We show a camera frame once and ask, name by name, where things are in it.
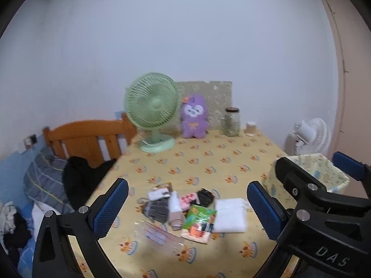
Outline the beige door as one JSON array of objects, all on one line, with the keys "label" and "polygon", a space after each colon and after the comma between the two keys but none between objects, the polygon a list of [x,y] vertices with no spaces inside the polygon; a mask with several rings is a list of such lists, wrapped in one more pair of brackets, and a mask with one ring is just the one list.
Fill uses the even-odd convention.
[{"label": "beige door", "polygon": [[338,63],[338,107],[329,152],[370,163],[370,30],[350,0],[321,0]]}]

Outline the beige stockings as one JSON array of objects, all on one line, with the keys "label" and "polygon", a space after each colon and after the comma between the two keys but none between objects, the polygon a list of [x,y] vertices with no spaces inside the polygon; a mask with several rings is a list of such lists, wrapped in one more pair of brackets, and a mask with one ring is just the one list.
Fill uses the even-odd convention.
[{"label": "beige stockings", "polygon": [[184,222],[185,216],[181,208],[170,210],[168,216],[168,224],[174,231],[181,230]]}]

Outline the yellow cake print tablecloth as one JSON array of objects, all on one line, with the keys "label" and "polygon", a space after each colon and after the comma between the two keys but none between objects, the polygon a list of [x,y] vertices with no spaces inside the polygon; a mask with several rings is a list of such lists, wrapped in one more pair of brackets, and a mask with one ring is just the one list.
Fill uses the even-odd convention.
[{"label": "yellow cake print tablecloth", "polygon": [[123,277],[252,277],[274,248],[259,219],[247,211],[243,234],[212,234],[206,244],[185,241],[172,253],[139,238],[145,220],[142,201],[157,184],[171,183],[179,196],[206,189],[217,198],[246,198],[252,181],[267,178],[283,151],[263,134],[226,137],[211,131],[204,139],[178,138],[169,151],[147,154],[130,146],[96,190],[105,193],[118,178],[130,194],[100,245]]}]

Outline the white towel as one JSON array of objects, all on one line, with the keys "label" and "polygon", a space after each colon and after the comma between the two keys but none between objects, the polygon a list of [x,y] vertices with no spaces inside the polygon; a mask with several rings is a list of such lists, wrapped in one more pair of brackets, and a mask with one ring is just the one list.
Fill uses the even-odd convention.
[{"label": "white towel", "polygon": [[240,234],[247,230],[246,212],[250,205],[242,198],[217,199],[213,233]]}]

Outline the glass jar with lid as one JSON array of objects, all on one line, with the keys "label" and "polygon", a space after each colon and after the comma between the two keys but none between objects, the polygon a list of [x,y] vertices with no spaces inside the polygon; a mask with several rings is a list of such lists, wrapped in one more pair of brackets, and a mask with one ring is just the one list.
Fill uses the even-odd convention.
[{"label": "glass jar with lid", "polygon": [[240,110],[236,107],[226,107],[223,118],[223,132],[228,137],[237,137],[240,133]]}]

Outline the pink tissue pack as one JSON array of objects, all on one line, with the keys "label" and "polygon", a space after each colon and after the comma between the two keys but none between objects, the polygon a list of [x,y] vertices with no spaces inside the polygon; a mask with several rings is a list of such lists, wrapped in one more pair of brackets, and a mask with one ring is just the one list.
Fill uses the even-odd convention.
[{"label": "pink tissue pack", "polygon": [[200,200],[197,193],[189,193],[180,197],[179,203],[181,210],[184,212],[189,210],[191,205],[198,205],[200,203]]}]

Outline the patterned fabric storage box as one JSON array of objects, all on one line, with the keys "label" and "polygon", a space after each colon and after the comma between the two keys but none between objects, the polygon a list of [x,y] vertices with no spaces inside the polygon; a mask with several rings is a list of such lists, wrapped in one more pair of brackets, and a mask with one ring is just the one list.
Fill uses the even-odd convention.
[{"label": "patterned fabric storage box", "polygon": [[[343,194],[350,183],[350,178],[320,153],[287,156],[287,158],[324,184],[327,192]],[[269,172],[263,173],[261,184],[270,196],[283,204],[284,208],[294,208],[297,203],[277,179],[274,167],[275,163]]]}]

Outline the wooden chair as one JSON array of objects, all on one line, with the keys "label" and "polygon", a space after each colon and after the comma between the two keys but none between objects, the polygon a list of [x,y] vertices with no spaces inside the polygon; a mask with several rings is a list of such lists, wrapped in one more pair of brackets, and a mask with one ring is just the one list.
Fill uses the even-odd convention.
[{"label": "wooden chair", "polygon": [[82,157],[92,167],[104,162],[99,144],[102,139],[106,144],[110,159],[117,159],[123,154],[119,146],[119,137],[123,136],[127,144],[136,136],[136,127],[125,113],[116,120],[81,120],[74,121],[55,129],[43,128],[46,145],[60,158]]}]

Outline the white cotton pad pack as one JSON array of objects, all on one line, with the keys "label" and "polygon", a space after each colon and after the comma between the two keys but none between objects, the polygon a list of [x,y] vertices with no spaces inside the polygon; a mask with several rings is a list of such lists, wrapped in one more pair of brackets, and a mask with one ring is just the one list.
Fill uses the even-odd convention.
[{"label": "white cotton pad pack", "polygon": [[169,207],[170,213],[182,211],[182,208],[180,206],[180,201],[177,196],[177,192],[174,190],[171,192],[170,198],[168,200],[168,207]]}]

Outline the grey knit gloves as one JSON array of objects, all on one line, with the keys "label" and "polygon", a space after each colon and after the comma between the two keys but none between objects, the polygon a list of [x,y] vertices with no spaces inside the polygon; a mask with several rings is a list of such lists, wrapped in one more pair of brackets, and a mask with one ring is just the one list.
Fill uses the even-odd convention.
[{"label": "grey knit gloves", "polygon": [[152,223],[155,221],[166,223],[169,217],[168,198],[150,201],[147,198],[139,198],[137,203],[141,206],[141,213]]}]

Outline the white standing fan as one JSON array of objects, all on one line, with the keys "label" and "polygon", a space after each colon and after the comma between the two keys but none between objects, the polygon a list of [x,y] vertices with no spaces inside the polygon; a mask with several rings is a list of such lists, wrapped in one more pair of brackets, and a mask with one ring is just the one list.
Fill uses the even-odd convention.
[{"label": "white standing fan", "polygon": [[330,142],[331,131],[324,120],[298,120],[285,140],[284,151],[289,156],[317,153],[326,155]]}]

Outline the clear zip bag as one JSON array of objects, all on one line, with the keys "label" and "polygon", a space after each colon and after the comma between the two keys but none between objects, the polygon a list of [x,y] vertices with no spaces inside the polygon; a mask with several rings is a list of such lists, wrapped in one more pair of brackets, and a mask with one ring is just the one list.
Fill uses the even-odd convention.
[{"label": "clear zip bag", "polygon": [[158,228],[147,221],[136,223],[134,234],[141,243],[163,255],[181,253],[184,249],[182,238]]}]

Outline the cartoon tissue box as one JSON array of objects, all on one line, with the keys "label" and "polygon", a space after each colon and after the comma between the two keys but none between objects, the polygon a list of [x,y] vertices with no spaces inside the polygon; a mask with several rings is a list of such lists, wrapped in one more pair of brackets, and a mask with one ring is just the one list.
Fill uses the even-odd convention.
[{"label": "cartoon tissue box", "polygon": [[172,184],[164,183],[154,186],[151,190],[148,191],[147,197],[150,201],[156,201],[163,198],[171,197],[172,193]]}]

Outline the black plastic bag bundle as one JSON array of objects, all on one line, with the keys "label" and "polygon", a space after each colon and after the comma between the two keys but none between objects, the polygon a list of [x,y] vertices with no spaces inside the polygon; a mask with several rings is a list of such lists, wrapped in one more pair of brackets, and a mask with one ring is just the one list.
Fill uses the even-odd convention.
[{"label": "black plastic bag bundle", "polygon": [[198,206],[207,208],[214,201],[214,195],[209,190],[206,190],[204,188],[199,190],[196,194],[197,194],[196,204]]}]

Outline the clothes pile on bed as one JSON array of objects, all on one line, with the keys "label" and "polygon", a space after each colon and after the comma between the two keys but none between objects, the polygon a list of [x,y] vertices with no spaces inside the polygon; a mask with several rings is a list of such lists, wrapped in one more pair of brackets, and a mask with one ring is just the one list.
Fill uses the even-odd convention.
[{"label": "clothes pile on bed", "polygon": [[1,246],[9,255],[23,249],[32,238],[28,223],[13,202],[1,202]]}]

